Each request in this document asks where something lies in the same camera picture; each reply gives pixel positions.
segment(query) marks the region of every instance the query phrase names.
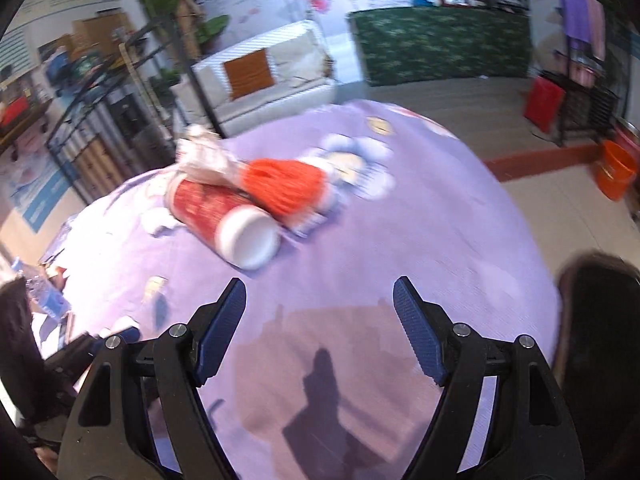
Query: orange pom-pom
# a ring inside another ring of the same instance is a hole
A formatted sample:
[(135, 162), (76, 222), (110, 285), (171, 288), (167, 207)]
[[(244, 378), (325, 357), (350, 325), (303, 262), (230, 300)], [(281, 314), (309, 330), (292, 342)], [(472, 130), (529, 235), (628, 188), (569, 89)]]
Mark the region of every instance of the orange pom-pom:
[(314, 206), (322, 195), (324, 172), (299, 160), (259, 158), (242, 173), (242, 187), (276, 218)]

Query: cardboard box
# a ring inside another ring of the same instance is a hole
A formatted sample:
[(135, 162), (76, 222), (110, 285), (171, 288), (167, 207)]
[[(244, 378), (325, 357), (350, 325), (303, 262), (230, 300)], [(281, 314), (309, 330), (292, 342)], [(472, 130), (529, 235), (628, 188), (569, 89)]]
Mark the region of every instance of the cardboard box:
[(73, 38), (76, 48), (96, 48), (101, 56), (119, 53), (120, 38), (132, 32), (131, 24), (124, 12), (105, 14), (88, 20), (73, 22)]

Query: blue gripper pad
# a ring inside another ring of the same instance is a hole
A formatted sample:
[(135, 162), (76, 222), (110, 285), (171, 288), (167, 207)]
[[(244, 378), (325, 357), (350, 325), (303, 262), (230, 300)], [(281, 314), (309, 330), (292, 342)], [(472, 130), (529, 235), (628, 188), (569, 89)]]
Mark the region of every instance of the blue gripper pad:
[(438, 386), (443, 386), (447, 370), (442, 362), (442, 346), (420, 309), (421, 302), (408, 280), (401, 278), (394, 283), (394, 308), (418, 358), (420, 368)]
[(240, 323), (246, 305), (246, 287), (237, 278), (227, 285), (218, 300), (218, 312), (200, 339), (198, 361), (193, 372), (199, 385), (218, 373), (231, 338)]

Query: plastic bottle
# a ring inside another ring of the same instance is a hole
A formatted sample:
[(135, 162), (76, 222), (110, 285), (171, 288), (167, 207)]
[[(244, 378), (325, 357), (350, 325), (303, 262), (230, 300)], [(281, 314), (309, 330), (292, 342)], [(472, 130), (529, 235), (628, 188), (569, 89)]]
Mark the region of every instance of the plastic bottle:
[(69, 310), (69, 302), (62, 293), (57, 290), (46, 276), (38, 272), (36, 267), (25, 264), (20, 258), (16, 258), (11, 268), (24, 276), (27, 281), (27, 292), (47, 316), (60, 321), (63, 314)]

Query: white sofa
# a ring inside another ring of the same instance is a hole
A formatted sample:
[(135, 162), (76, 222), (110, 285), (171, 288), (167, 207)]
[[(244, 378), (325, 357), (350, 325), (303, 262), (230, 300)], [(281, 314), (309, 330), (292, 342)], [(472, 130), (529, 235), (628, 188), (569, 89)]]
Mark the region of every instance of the white sofa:
[[(334, 100), (336, 82), (330, 77), (330, 60), (321, 37), (315, 22), (303, 20), (245, 40), (193, 66), (227, 137)], [(267, 49), (274, 85), (231, 100), (231, 86), (223, 63), (262, 48)], [(185, 77), (172, 91), (183, 112), (174, 112), (177, 136), (188, 123), (209, 124)]]

